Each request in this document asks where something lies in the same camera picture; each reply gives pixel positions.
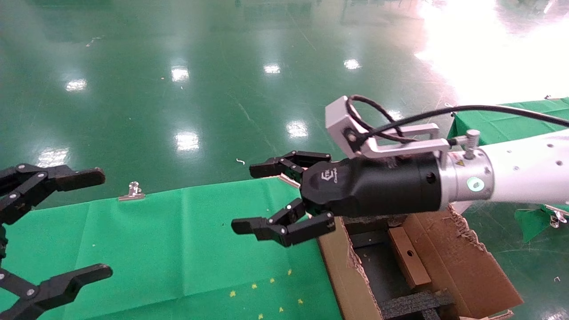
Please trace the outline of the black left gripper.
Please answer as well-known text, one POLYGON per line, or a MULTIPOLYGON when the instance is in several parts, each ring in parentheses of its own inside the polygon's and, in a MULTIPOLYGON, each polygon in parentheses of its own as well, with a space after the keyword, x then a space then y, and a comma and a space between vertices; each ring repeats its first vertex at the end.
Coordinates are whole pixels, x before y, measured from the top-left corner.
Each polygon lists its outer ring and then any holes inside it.
MULTIPOLYGON (((12 225, 56 191, 72 191, 104 184, 101 168, 79 171, 67 165, 38 167, 18 164, 0 172, 0 220, 12 225)), ((6 257, 6 229, 0 227, 0 260, 6 257)), ((36 320, 45 312, 73 302, 82 287, 112 277, 108 265, 92 265, 57 275, 34 285, 1 269, 0 286, 18 296, 12 307, 1 312, 2 320, 36 320)))

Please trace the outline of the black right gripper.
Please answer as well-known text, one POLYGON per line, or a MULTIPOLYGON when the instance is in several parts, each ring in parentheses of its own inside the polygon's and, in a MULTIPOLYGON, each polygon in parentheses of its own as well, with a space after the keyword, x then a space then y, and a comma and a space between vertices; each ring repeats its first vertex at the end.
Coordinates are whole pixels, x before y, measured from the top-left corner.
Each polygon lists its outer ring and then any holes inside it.
POLYGON ((252 178, 302 178, 302 199, 293 200, 271 217, 232 220, 234 233, 290 247, 335 231, 335 216, 434 212, 441 207, 440 172, 431 153, 331 160, 327 153, 295 150, 250 165, 252 178))

